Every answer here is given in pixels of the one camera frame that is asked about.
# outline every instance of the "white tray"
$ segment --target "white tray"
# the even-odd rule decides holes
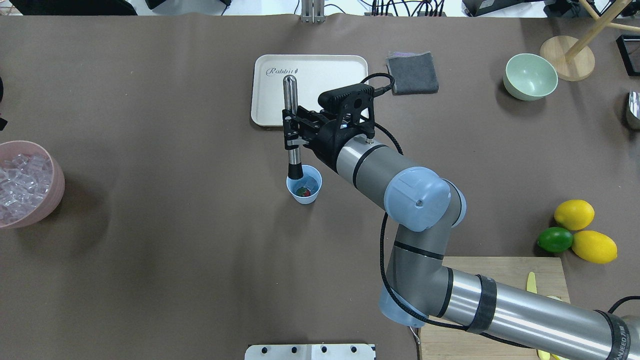
[[[262,55],[253,70],[253,122],[282,126],[282,79],[288,74],[298,80],[298,104],[320,111],[318,95],[361,82],[368,69],[367,61],[357,55]]]

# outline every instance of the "round wooden base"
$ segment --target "round wooden base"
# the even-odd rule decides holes
[[[547,59],[556,68],[558,77],[567,81],[586,79],[596,66],[593,52],[585,46],[572,61],[566,61],[566,54],[578,39],[568,36],[552,37],[540,47],[540,56]]]

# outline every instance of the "green lime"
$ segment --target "green lime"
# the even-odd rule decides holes
[[[538,246],[549,252],[562,252],[573,244],[573,235],[562,227],[549,227],[538,236]]]

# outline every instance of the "metal bracket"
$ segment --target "metal bracket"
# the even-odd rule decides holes
[[[324,22],[324,0],[302,0],[300,19],[302,22]]]
[[[252,345],[244,360],[375,360],[371,344]]]

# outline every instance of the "lemon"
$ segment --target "lemon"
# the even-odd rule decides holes
[[[573,234],[573,252],[586,261],[606,264],[618,257],[616,243],[605,234],[585,230]]]
[[[576,231],[587,227],[596,212],[593,206],[584,200],[568,200],[560,204],[554,213],[556,222],[567,230]]]

